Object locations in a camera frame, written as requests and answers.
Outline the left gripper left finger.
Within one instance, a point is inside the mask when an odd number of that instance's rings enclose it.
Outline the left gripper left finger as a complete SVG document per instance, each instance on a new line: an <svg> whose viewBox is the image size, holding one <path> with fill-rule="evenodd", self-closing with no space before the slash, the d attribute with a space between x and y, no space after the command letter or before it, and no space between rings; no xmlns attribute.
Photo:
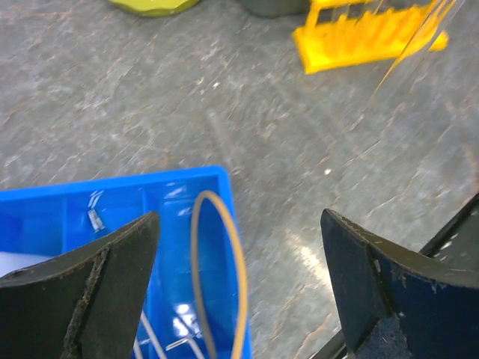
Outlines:
<svg viewBox="0 0 479 359"><path fill-rule="evenodd" d="M149 212L1 277L1 357L130 358L159 234Z"/></svg>

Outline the tan rubber tube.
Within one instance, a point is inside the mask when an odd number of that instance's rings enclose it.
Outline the tan rubber tube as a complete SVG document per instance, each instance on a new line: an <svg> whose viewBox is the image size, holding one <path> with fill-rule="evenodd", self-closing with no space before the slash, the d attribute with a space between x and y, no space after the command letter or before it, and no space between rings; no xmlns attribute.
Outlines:
<svg viewBox="0 0 479 359"><path fill-rule="evenodd" d="M228 234L230 241L234 263L237 273L237 287L238 287L238 311L237 311L237 325L234 332L233 348L231 352L232 358L241 358L244 347L244 340L248 321L248 278L245 264L245 257L242 251L240 242L240 235L234 223L233 216L230 210L225 205L224 201L216 193L206 190L202 191L195 200L192 210L191 220L191 236L190 236L190 259L191 259L191 275L192 286L195 297L196 307L201 329L203 331L203 338L207 348L208 355L211 358L217 358L216 344L213 339L213 334L210 330L210 325L207 319L206 307L204 304L203 294L201 290L201 278L199 270L199 254L198 254L198 229L199 219L201 214L202 203L208 200L215 207L219 214L222 223Z"/></svg>

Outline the glass test tube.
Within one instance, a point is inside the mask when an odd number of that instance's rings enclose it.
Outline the glass test tube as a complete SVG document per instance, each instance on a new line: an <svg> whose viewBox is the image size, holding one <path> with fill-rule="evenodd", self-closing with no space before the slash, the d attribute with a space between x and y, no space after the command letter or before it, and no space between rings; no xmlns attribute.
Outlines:
<svg viewBox="0 0 479 359"><path fill-rule="evenodd" d="M402 52L372 93L368 103L370 107L389 101L412 76L423 57L463 4L464 1L431 1L418 28L414 30Z"/></svg>

